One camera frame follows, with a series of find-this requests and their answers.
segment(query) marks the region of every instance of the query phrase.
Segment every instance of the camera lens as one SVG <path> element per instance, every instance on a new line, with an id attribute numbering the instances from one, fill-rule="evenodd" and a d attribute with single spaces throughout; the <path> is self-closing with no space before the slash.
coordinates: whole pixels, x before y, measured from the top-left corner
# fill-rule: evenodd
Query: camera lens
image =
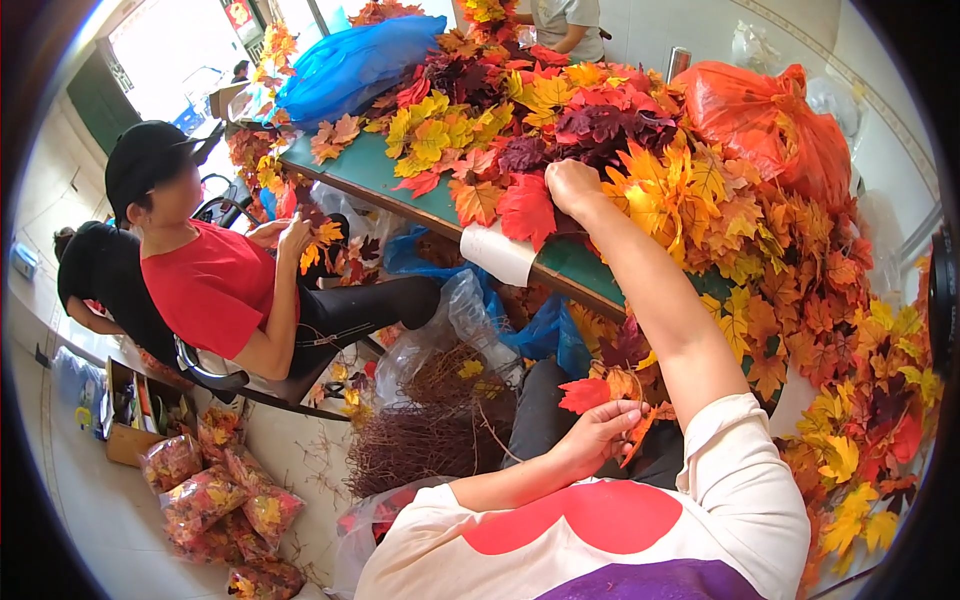
<path id="1" fill-rule="evenodd" d="M 953 242 L 946 226 L 933 234 L 930 256 L 930 283 L 927 290 L 930 349 L 933 370 L 946 376 L 953 352 L 957 321 L 957 280 Z"/>

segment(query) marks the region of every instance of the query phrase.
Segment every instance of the red t-shirt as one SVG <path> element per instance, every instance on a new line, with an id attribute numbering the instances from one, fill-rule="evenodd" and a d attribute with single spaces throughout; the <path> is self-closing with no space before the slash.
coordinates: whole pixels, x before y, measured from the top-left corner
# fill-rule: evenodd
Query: red t-shirt
<path id="1" fill-rule="evenodd" d="M 255 329 L 267 326 L 276 261 L 236 231 L 190 223 L 195 240 L 140 260 L 143 280 L 163 321 L 184 342 L 232 360 Z"/>

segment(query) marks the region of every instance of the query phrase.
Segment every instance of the hand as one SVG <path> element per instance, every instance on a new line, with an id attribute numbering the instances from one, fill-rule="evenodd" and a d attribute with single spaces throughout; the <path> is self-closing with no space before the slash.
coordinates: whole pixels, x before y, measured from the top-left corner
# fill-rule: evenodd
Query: hand
<path id="1" fill-rule="evenodd" d="M 570 483 L 586 479 L 613 456 L 630 452 L 627 434 L 650 410 L 646 402 L 613 400 L 586 411 L 562 440 L 547 452 Z"/>
<path id="2" fill-rule="evenodd" d="M 608 202 L 600 188 L 600 174 L 579 160 L 566 158 L 548 165 L 544 178 L 553 204 L 578 221 L 597 204 Z"/>
<path id="3" fill-rule="evenodd" d="M 290 225 L 291 219 L 276 219 L 257 227 L 247 234 L 247 239 L 260 248 L 273 248 L 280 239 L 280 234 Z"/>
<path id="4" fill-rule="evenodd" d="M 290 220 L 287 228 L 280 233 L 276 244 L 276 259 L 291 260 L 300 264 L 300 255 L 314 239 L 313 227 L 309 219 L 303 218 L 303 213 L 297 212 Z"/>

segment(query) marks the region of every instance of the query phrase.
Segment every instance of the purple stripe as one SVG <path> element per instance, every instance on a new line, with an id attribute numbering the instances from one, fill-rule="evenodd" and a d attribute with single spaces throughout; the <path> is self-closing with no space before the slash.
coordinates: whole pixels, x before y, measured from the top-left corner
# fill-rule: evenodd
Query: purple stripe
<path id="1" fill-rule="evenodd" d="M 608 564 L 571 579 L 538 600 L 762 600 L 722 561 L 676 559 L 652 564 Z"/>

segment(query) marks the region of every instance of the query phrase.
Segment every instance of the person in doorway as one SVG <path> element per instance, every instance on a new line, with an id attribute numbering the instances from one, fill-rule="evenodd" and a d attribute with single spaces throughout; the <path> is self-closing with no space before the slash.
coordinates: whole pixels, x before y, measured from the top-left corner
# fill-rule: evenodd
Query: person in doorway
<path id="1" fill-rule="evenodd" d="M 147 289 L 184 342 L 283 380 L 313 372 L 389 324 L 416 329 L 430 320 L 440 286 L 426 277 L 331 290 L 298 283 L 300 257 L 314 239 L 299 213 L 246 236 L 191 219 L 201 198 L 190 158 L 196 141 L 169 123 L 140 123 L 120 137 L 106 172 L 118 221 L 143 231 Z M 274 246 L 276 259 L 267 252 Z"/>
<path id="2" fill-rule="evenodd" d="M 233 81 L 232 84 L 239 84 L 240 82 L 249 81 L 250 78 L 247 76 L 247 72 L 250 70 L 250 61 L 241 60 L 237 62 L 233 67 Z"/>
<path id="3" fill-rule="evenodd" d="M 140 240 L 119 228 L 88 221 L 74 230 L 54 234 L 57 293 L 63 310 L 74 321 L 101 335 L 126 335 L 147 353 L 149 367 L 200 384 L 177 363 L 174 334 L 160 317 L 140 274 Z M 88 303 L 102 306 L 112 319 Z M 211 390 L 229 404 L 235 394 Z"/>
<path id="4" fill-rule="evenodd" d="M 631 450 L 625 436 L 649 406 L 619 399 L 559 418 L 564 376 L 538 363 L 509 445 L 525 460 L 419 491 L 354 597 L 793 600 L 809 521 L 723 332 L 673 259 L 603 194 L 594 169 L 567 159 L 546 181 L 596 240 L 659 359 L 684 435 L 679 469 L 669 482 L 637 478 L 663 489 L 595 479 Z"/>
<path id="5" fill-rule="evenodd" d="M 570 63 L 601 62 L 600 0 L 531 0 L 532 13 L 518 14 L 537 30 L 537 44 L 570 55 Z"/>

